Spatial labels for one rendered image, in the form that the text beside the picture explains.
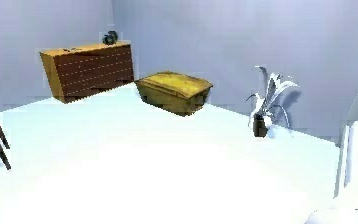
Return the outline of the yellow wooden chest box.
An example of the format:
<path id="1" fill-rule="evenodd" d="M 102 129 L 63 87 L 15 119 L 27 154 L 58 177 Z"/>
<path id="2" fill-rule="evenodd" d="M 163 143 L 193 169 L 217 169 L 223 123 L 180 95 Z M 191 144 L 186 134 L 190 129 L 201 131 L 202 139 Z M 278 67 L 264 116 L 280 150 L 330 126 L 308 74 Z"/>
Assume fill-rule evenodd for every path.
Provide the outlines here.
<path id="1" fill-rule="evenodd" d="M 179 116 L 201 109 L 213 87 L 205 79 L 171 71 L 152 74 L 135 84 L 143 102 Z"/>

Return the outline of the pale house plant dark pot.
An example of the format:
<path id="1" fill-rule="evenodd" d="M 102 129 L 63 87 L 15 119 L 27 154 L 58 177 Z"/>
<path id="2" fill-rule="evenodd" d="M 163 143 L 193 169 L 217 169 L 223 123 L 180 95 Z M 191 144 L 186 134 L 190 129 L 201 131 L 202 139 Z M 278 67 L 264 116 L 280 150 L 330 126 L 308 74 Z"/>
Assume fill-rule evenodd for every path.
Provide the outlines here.
<path id="1" fill-rule="evenodd" d="M 252 128 L 255 137 L 266 137 L 273 125 L 272 109 L 280 108 L 283 112 L 286 124 L 289 124 L 288 114 L 282 105 L 276 104 L 277 98 L 288 88 L 297 87 L 297 84 L 290 80 L 282 81 L 279 73 L 269 73 L 265 66 L 256 65 L 264 76 L 265 95 L 259 93 L 251 94 L 247 100 L 254 97 L 255 107 L 250 113 L 248 126 Z"/>

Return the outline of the brown wooden chest of drawers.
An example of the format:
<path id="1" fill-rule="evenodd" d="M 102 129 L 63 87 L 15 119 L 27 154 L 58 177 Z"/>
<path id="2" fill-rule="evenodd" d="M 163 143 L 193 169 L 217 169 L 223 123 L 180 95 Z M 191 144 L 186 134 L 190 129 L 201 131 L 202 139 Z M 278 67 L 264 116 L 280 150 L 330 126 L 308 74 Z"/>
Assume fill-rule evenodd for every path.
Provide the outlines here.
<path id="1" fill-rule="evenodd" d="M 52 49 L 40 57 L 53 97 L 65 104 L 135 79 L 129 42 Z"/>

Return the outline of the dark round object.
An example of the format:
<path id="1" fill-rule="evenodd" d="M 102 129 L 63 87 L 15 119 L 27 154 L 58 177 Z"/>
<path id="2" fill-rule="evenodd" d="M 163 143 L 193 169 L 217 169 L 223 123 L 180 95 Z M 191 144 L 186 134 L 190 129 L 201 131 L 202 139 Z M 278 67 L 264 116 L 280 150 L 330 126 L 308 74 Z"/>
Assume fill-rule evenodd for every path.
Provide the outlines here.
<path id="1" fill-rule="evenodd" d="M 109 31 L 102 38 L 102 42 L 106 45 L 113 45 L 118 41 L 118 34 L 116 31 Z"/>

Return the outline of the white bed frame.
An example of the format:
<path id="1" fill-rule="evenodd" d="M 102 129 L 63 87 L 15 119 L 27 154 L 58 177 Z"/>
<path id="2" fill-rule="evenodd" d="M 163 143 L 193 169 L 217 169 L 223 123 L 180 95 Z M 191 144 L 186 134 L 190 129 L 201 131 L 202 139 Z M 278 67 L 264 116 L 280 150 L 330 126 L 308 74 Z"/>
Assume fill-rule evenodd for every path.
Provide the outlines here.
<path id="1" fill-rule="evenodd" d="M 340 145 L 334 196 L 304 224 L 358 224 L 358 93 L 338 138 Z"/>

